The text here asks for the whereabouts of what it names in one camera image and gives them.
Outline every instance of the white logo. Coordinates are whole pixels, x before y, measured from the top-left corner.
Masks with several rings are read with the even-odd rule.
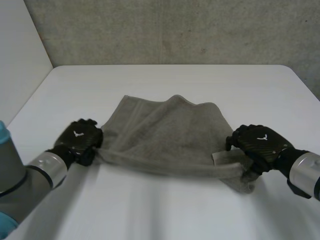
[[[257,137],[256,139],[258,139],[258,140],[268,140],[268,138],[267,138],[268,136],[267,136],[267,134],[266,135],[264,135],[264,137],[263,138],[260,138],[260,137]]]
[[[82,136],[82,135],[85,135],[83,132],[82,133],[76,133],[76,131],[73,131],[75,137],[79,137],[79,136]]]

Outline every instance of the robotic hand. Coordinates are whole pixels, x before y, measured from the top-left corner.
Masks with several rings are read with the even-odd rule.
[[[226,150],[230,151],[231,146],[240,148],[253,160],[244,176],[279,170],[296,195],[307,199],[313,196],[320,201],[319,155],[295,149],[284,137],[262,125],[241,125],[226,138]]]
[[[71,164],[92,164],[103,132],[91,119],[72,122],[52,149],[24,166],[0,121],[0,240],[12,232],[65,179]]]

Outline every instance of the table surface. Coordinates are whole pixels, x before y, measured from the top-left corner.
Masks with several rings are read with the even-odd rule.
[[[96,65],[55,68],[9,125],[27,164],[72,121],[104,124],[124,95],[213,102],[235,129],[266,125],[320,154],[320,102],[282,65]],[[9,240],[320,239],[320,205],[294,195],[277,171],[250,195],[219,180],[73,165]]]

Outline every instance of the towel fold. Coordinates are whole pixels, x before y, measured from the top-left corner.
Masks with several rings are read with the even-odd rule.
[[[218,178],[242,193],[254,189],[254,181],[242,178],[251,160],[242,151],[221,153],[233,130],[214,103],[193,104],[180,95],[164,102],[124,96],[102,130],[100,162],[152,174]]]

